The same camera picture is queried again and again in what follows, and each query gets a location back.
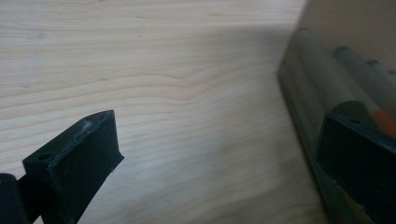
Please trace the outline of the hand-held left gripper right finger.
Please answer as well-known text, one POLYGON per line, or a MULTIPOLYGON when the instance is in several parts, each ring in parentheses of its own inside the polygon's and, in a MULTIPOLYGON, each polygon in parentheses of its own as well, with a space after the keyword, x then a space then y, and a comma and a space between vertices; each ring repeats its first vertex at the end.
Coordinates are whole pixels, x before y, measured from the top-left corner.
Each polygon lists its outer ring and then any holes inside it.
POLYGON ((376 224, 396 224, 396 138, 329 113, 317 153, 322 169, 376 224))

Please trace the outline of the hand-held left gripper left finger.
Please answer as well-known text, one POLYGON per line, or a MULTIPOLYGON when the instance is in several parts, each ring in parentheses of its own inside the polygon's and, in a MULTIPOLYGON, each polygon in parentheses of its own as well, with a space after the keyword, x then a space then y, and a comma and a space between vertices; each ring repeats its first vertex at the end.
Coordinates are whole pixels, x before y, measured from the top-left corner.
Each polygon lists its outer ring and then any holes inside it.
POLYGON ((112 110, 79 120, 22 161, 28 219, 77 224, 122 160, 112 110))

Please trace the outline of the bunch of coloured markers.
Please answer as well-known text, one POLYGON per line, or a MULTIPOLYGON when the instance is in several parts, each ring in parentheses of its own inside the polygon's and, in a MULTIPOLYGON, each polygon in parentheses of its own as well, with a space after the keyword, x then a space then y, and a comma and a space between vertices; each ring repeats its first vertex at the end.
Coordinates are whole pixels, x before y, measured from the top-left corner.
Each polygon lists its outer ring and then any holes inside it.
POLYGON ((293 35, 279 80, 290 112, 306 134, 318 135, 328 112, 364 119, 379 129, 370 117, 367 95, 308 29, 293 35))

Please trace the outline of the orange-red cap marker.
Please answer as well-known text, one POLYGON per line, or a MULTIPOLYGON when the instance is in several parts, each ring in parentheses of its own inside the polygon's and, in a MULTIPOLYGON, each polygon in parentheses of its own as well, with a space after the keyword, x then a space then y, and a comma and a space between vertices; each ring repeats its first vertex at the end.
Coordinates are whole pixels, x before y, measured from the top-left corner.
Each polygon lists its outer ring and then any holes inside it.
POLYGON ((396 76, 381 62, 364 60, 345 46, 337 47, 332 56, 367 95, 367 107, 375 125, 396 138, 396 76))

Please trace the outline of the transparent grey storage box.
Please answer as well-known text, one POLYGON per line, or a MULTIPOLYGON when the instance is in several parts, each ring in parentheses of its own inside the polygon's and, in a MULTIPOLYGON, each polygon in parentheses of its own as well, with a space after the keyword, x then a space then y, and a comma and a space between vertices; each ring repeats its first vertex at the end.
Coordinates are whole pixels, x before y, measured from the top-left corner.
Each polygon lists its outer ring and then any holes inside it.
MULTIPOLYGON (((396 76, 396 0, 308 0, 291 38, 300 29, 313 32, 328 51, 348 47, 364 60, 381 62, 396 76)), ((314 136, 306 134, 290 114, 331 220, 337 224, 376 224, 318 163, 325 117, 314 136)), ((364 119, 352 119, 375 128, 364 119)))

